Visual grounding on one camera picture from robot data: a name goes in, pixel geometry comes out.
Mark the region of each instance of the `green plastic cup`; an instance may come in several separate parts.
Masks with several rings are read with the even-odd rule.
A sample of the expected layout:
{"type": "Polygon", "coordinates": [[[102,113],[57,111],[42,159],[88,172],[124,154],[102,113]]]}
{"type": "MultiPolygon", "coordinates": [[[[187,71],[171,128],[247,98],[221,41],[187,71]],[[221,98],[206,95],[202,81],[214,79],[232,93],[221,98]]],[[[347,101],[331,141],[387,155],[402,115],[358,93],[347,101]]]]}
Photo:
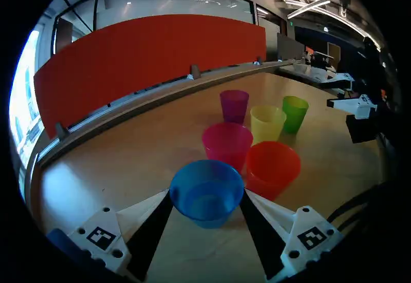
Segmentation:
{"type": "Polygon", "coordinates": [[[287,119],[284,123],[285,132],[298,132],[308,107],[308,102],[304,99],[295,96],[286,96],[283,98],[283,112],[287,115],[287,119]]]}

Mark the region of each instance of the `door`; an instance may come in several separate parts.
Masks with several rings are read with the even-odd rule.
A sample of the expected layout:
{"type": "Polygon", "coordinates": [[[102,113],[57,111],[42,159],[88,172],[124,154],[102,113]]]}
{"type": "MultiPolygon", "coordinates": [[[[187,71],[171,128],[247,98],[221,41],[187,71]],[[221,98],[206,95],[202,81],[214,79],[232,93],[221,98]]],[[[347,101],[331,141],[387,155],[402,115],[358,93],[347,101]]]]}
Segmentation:
{"type": "Polygon", "coordinates": [[[340,46],[327,42],[327,54],[334,57],[334,59],[330,59],[330,64],[337,70],[341,59],[340,46]]]}

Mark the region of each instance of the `blue object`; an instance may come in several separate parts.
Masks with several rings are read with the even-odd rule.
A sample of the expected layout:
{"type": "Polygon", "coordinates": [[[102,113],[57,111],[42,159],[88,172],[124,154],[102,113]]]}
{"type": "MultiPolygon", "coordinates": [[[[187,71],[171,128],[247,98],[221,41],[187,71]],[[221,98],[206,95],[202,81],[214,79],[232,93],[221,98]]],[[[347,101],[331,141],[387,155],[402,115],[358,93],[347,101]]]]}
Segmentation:
{"type": "Polygon", "coordinates": [[[171,181],[174,207],[198,226],[222,226],[240,204],[244,192],[241,175],[230,165],[216,160],[192,162],[171,181]]]}

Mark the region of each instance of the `desk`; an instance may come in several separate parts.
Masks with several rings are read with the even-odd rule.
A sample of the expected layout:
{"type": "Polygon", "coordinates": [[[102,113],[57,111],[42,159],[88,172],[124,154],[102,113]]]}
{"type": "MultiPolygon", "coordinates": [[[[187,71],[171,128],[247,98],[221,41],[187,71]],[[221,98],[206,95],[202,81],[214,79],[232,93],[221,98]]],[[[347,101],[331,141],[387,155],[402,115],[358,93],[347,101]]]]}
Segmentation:
{"type": "MultiPolygon", "coordinates": [[[[104,205],[119,211],[170,185],[189,162],[205,159],[201,134],[221,122],[219,93],[242,89],[250,107],[282,105],[284,96],[310,104],[298,134],[282,134],[302,162],[299,177],[276,199],[296,210],[310,205],[327,217],[381,181],[377,144],[352,144],[347,113],[328,108],[332,95],[269,73],[258,73],[185,96],[101,133],[45,169],[40,191],[43,228],[68,233],[104,205]]],[[[221,229],[202,230],[172,210],[147,281],[264,282],[264,272],[237,208],[221,229]]]]}

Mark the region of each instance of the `orange partition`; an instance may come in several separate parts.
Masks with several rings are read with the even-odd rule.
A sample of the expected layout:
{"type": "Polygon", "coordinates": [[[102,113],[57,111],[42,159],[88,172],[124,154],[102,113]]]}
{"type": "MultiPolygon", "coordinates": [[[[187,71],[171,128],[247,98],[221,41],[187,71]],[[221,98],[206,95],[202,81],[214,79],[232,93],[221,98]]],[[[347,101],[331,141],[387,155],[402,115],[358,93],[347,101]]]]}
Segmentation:
{"type": "Polygon", "coordinates": [[[97,30],[54,55],[34,76],[49,137],[125,95],[190,73],[265,59],[264,28],[228,18],[179,14],[97,30]]]}

